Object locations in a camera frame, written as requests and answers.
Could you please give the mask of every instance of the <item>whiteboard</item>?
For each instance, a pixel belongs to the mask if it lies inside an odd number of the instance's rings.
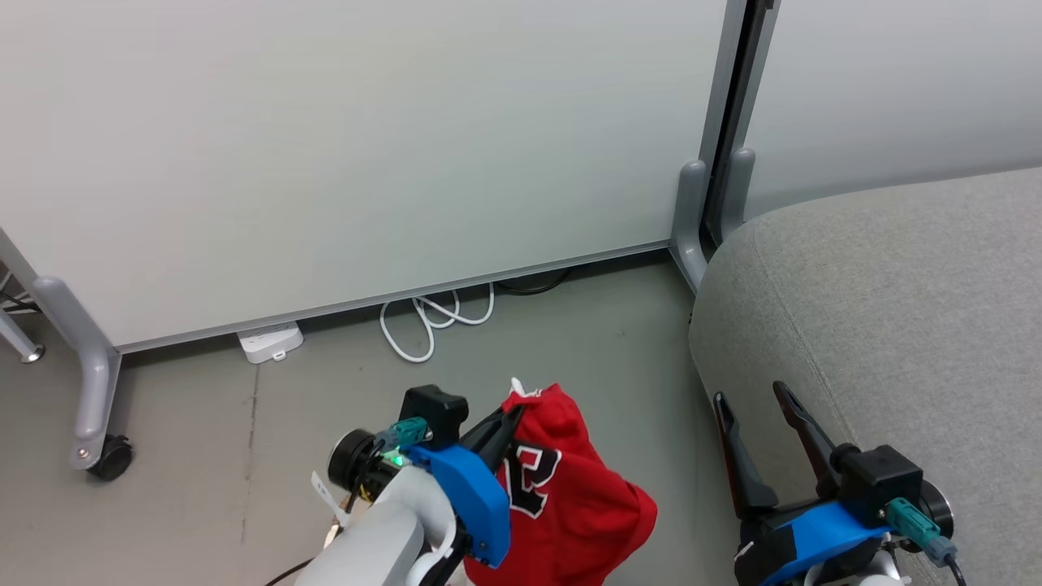
[[[1042,164],[1040,20],[1027,0],[780,2],[745,218]]]
[[[117,346],[670,237],[724,0],[0,15],[0,227]]]

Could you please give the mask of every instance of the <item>white tag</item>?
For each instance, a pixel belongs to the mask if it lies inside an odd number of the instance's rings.
[[[521,381],[518,381],[516,377],[511,379],[511,392],[523,397],[538,397],[543,395],[543,389],[525,392],[524,387],[521,386]]]
[[[347,523],[351,521],[351,515],[347,514],[344,509],[340,508],[332,498],[332,494],[329,494],[329,489],[325,487],[325,483],[319,478],[319,473],[312,470],[312,486],[315,487],[315,492],[319,493],[322,500],[332,509],[332,514],[337,516],[337,520],[340,521],[340,527],[347,528]]]
[[[332,543],[332,540],[337,538],[337,530],[339,530],[339,529],[340,529],[339,524],[334,524],[334,526],[332,526],[332,527],[329,528],[329,533],[326,534],[325,543],[322,544],[322,548],[323,550],[325,550],[326,547],[328,547],[329,544]]]

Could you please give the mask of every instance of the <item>gray sofa cushion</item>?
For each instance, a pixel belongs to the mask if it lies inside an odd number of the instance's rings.
[[[837,443],[889,443],[925,470],[970,584],[1042,580],[1042,170],[758,218],[710,264],[690,339],[783,503],[813,496],[814,478],[775,380]],[[922,556],[901,569],[950,581]]]

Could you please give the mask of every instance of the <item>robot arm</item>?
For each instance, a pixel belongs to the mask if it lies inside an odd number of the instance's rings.
[[[305,568],[298,586],[443,586],[464,556],[496,567],[510,547],[510,502],[495,478],[522,409],[462,438],[467,401],[410,389],[399,421],[333,447],[329,480],[372,503]]]
[[[892,555],[898,546],[922,551],[938,567],[956,571],[951,510],[921,468],[889,445],[867,451],[836,446],[784,383],[774,383],[774,396],[811,460],[818,498],[778,506],[727,399],[717,393],[713,407],[742,521],[735,556],[740,586],[900,584]]]

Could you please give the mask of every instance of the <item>cable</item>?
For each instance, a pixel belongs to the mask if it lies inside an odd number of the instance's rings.
[[[956,577],[956,583],[959,586],[966,586],[966,577],[963,576],[963,569],[959,567],[959,562],[956,561],[956,558],[951,554],[948,554],[944,556],[944,561],[951,568],[951,575]]]
[[[382,448],[383,441],[377,440],[373,443],[373,448],[369,450],[369,455],[366,456],[366,465],[358,471],[358,477],[354,479],[351,494],[347,497],[347,506],[344,507],[344,512],[347,514],[351,514],[351,509],[354,508],[354,503],[358,499],[358,494],[362,492],[362,483],[366,480],[366,475],[369,474],[369,469],[373,466],[373,460],[380,455],[380,449]]]
[[[282,573],[279,573],[277,577],[275,577],[275,580],[272,580],[271,582],[265,584],[264,586],[275,586],[275,584],[278,584],[279,582],[286,580],[287,578],[289,578],[290,576],[292,576],[294,572],[300,571],[301,569],[304,569],[304,566],[307,565],[307,564],[309,564],[309,563],[312,563],[312,560],[314,560],[314,559],[315,558],[312,558],[311,560],[307,560],[305,562],[300,562],[299,564],[291,567],[290,569],[283,571]]]
[[[5,313],[7,315],[28,315],[28,314],[43,313],[43,312],[41,312],[40,310],[38,310],[35,308],[23,310],[23,309],[19,308],[18,306],[15,306],[13,303],[6,303],[6,304],[4,304],[2,308],[0,308],[0,310],[2,310],[3,313]]]
[[[413,309],[415,309],[417,315],[420,316],[420,321],[423,322],[423,328],[427,332],[427,352],[423,356],[415,357],[405,353],[405,351],[402,350],[401,347],[394,341],[394,338],[391,337],[391,332],[388,331],[387,318],[384,317],[388,311],[388,306],[391,304],[390,302],[383,303],[383,307],[380,308],[380,329],[383,331],[383,337],[387,338],[388,343],[391,344],[394,351],[404,360],[407,360],[413,364],[427,362],[430,360],[430,357],[435,355],[435,329],[444,329],[457,321],[467,325],[480,325],[486,321],[489,321],[489,318],[492,317],[492,310],[496,304],[496,293],[490,283],[489,309],[485,312],[485,316],[479,319],[470,319],[460,315],[460,295],[455,291],[452,291],[452,300],[454,310],[450,312],[426,297],[413,297]],[[430,318],[427,317],[426,306],[433,308],[435,311],[441,313],[449,319],[443,322],[430,321]]]
[[[572,269],[571,268],[567,268],[567,269],[565,269],[561,273],[560,276],[557,276],[557,278],[553,279],[553,282],[550,283],[549,285],[545,285],[543,287],[537,287],[535,289],[515,289],[515,288],[513,288],[513,287],[511,287],[508,285],[503,285],[502,282],[499,282],[496,285],[498,285],[500,289],[502,289],[503,291],[510,293],[511,295],[519,295],[519,296],[524,296],[524,295],[539,295],[540,293],[546,293],[550,289],[553,289],[554,287],[556,287],[556,286],[561,285],[562,283],[564,283],[565,279],[568,278],[568,275],[571,274],[571,273],[572,273]]]
[[[4,303],[5,306],[15,307],[18,308],[19,310],[27,310],[28,312],[31,313],[40,313],[40,306],[38,306],[35,302],[31,300],[29,302],[23,301],[22,299],[19,299],[20,296],[21,295],[11,296],[0,290],[0,297],[4,297],[9,301],[8,303]]]

